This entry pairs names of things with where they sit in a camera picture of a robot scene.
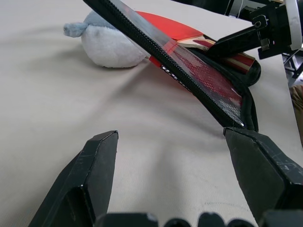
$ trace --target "zipper track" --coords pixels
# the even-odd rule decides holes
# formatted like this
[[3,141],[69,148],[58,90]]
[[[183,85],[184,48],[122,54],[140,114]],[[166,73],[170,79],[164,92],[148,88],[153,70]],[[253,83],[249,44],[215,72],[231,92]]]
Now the zipper track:
[[117,19],[119,22],[113,23],[117,29],[123,32],[126,36],[131,39],[134,39],[136,43],[140,46],[144,47],[144,49],[149,52],[152,56],[154,56],[157,60],[159,60],[165,67],[171,71],[175,72],[178,76],[178,79],[186,84],[186,88],[193,93],[200,101],[203,100],[206,103],[206,108],[211,110],[212,115],[216,115],[215,117],[219,123],[223,127],[231,126],[237,128],[244,128],[242,125],[237,123],[234,119],[232,119],[225,111],[223,111],[212,99],[211,97],[202,91],[199,88],[199,85],[189,76],[155,41],[153,41],[150,37],[148,37],[144,32],[138,29],[118,8],[115,6],[110,0],[93,0],[99,1],[103,5],[100,9],[98,6],[94,4],[92,6],[91,0],[85,0],[87,4],[89,4],[96,12],[102,12],[105,7],[112,16]]

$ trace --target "table surface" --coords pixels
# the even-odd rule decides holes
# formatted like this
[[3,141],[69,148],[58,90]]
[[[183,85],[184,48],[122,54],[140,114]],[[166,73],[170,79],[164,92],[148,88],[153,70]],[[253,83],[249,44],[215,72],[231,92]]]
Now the table surface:
[[[169,0],[125,2],[215,39],[250,25]],[[223,129],[196,98],[148,61],[97,67],[79,38],[63,35],[90,12],[81,0],[5,1],[0,11],[1,227],[27,226],[65,165],[109,130],[120,134],[109,211],[148,211],[160,225],[181,217],[195,226],[205,211],[254,223]],[[260,133],[303,165],[282,58],[260,63],[250,88]]]

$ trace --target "stuffed toy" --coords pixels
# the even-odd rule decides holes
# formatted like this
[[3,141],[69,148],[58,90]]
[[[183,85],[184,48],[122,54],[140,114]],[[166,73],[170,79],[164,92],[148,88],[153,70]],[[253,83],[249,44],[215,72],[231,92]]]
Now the stuffed toy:
[[99,66],[127,68],[147,57],[144,50],[95,11],[91,11],[83,23],[65,24],[64,34],[73,38],[81,36],[84,51]]

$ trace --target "black zipper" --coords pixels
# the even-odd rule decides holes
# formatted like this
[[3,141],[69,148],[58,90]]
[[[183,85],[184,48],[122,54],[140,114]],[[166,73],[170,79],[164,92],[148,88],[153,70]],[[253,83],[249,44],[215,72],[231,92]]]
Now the black zipper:
[[115,28],[133,39],[149,54],[161,62],[169,71],[174,72],[181,83],[198,98],[223,127],[245,128],[223,111],[208,94],[189,76],[155,41],[138,29],[110,0],[84,0]]

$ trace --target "white plush fabric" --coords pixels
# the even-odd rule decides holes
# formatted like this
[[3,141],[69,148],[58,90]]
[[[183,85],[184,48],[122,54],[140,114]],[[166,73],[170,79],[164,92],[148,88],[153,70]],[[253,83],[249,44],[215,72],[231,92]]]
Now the white plush fabric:
[[146,56],[124,34],[108,27],[88,26],[81,39],[88,57],[100,66],[132,67]]

